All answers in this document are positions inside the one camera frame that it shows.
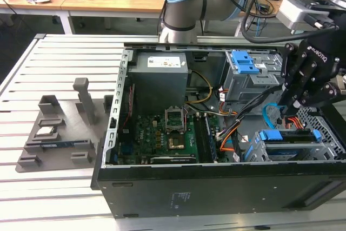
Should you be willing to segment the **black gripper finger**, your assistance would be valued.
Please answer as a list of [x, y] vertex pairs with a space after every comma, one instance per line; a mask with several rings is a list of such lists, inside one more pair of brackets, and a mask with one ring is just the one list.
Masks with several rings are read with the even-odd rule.
[[327, 82], [319, 87], [306, 89], [294, 95], [294, 100], [288, 106], [288, 116], [294, 116], [305, 107], [319, 108], [342, 100], [342, 87], [335, 82]]
[[281, 75], [284, 78], [282, 85], [283, 92], [281, 94], [278, 105], [281, 106], [281, 114], [293, 114], [297, 111], [293, 103], [297, 100], [300, 92], [298, 85], [299, 78], [296, 77], [298, 46], [293, 43], [287, 43], [281, 53], [282, 69]]

